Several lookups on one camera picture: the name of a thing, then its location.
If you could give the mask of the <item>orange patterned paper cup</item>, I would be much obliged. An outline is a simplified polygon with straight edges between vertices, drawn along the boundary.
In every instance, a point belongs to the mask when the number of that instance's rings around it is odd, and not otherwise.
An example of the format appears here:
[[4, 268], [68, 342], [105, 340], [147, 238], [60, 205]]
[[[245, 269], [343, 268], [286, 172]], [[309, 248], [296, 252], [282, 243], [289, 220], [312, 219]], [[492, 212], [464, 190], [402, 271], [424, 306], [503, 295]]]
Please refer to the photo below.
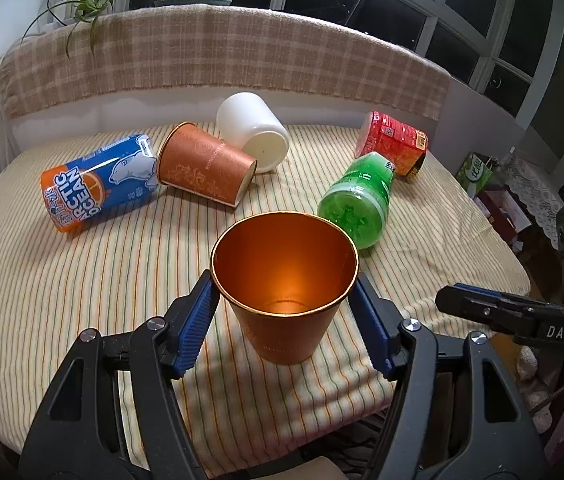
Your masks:
[[339, 226], [314, 214], [269, 211], [217, 239], [210, 271], [258, 356], [309, 359], [359, 273], [359, 254]]

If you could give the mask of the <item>green tea bottle cup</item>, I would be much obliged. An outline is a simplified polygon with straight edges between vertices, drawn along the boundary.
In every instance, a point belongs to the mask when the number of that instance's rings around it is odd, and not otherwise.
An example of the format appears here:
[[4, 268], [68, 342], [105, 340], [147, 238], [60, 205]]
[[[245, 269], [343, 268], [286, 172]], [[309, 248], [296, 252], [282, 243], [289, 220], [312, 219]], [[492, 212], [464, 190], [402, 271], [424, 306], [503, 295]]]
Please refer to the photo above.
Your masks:
[[395, 165], [376, 152], [355, 159], [323, 195], [318, 215], [345, 231], [359, 250], [382, 237]]

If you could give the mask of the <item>red orange bottle cup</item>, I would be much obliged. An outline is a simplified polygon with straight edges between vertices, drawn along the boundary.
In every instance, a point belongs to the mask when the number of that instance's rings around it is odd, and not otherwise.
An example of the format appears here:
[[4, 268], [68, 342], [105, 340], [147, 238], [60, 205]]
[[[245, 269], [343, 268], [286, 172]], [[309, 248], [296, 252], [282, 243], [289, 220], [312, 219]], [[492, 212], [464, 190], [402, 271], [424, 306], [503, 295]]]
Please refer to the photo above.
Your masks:
[[427, 150], [425, 132], [373, 110], [360, 128], [355, 157], [376, 152], [393, 163], [397, 177], [414, 179], [424, 164]]

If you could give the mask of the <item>lying orange paper cup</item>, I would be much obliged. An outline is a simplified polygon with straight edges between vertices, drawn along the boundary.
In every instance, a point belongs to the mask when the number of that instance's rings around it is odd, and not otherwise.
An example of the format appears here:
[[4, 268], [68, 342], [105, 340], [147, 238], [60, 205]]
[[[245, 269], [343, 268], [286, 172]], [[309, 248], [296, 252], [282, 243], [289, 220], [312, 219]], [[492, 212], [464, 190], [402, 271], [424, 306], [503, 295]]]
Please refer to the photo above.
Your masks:
[[181, 122], [167, 135], [157, 160], [163, 185], [235, 208], [257, 169], [257, 160], [193, 122]]

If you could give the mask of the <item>white plastic cup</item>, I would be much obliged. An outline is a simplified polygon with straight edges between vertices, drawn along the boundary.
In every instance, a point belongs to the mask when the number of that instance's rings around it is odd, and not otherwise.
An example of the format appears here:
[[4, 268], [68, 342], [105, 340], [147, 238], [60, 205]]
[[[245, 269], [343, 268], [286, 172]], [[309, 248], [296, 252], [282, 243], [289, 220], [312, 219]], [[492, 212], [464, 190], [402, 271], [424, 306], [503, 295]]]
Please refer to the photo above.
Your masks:
[[226, 98], [216, 123], [223, 140], [257, 160], [257, 174], [274, 170], [288, 153], [291, 137], [256, 93], [239, 92]]

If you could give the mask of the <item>red box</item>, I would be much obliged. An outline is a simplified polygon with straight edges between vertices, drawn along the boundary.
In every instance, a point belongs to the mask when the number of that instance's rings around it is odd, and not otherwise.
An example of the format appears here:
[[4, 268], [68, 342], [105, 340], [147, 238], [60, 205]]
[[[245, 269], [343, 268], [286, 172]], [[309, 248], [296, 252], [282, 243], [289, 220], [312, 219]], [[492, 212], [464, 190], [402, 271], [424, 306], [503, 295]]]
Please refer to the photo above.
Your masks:
[[487, 220], [514, 252], [522, 249], [518, 235], [532, 225], [523, 208], [508, 190], [480, 191], [474, 202]]

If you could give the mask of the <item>green cardboard box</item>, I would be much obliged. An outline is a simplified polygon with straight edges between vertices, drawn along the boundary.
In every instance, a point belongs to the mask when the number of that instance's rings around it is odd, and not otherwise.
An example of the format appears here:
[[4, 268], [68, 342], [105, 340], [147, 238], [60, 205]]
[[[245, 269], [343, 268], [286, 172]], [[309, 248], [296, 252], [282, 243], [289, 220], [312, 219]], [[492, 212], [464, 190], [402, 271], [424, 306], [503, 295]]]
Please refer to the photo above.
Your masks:
[[456, 179], [468, 193], [469, 198], [476, 195], [485, 187], [492, 176], [492, 169], [497, 161], [476, 152], [469, 152], [458, 172]]

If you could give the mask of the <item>blue arctic ocean can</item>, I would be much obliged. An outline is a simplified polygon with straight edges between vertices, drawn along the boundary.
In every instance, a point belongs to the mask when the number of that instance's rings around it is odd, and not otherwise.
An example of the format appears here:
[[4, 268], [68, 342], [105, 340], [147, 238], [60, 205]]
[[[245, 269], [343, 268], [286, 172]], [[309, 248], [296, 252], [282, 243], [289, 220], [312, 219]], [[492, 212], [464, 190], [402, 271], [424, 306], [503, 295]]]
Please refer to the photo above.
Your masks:
[[158, 188], [157, 156], [146, 134], [132, 134], [41, 174], [44, 204], [60, 232]]

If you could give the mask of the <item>brown plaid blanket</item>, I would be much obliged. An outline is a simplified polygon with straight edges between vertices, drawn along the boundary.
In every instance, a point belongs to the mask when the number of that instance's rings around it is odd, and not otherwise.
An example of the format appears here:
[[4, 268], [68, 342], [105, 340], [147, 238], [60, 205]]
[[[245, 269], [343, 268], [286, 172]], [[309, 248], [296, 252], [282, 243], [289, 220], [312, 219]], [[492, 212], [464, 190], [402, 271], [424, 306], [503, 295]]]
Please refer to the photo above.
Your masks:
[[123, 91], [225, 87], [383, 105], [438, 119], [451, 76], [341, 25], [239, 6], [106, 15], [16, 42], [0, 66], [10, 119]]

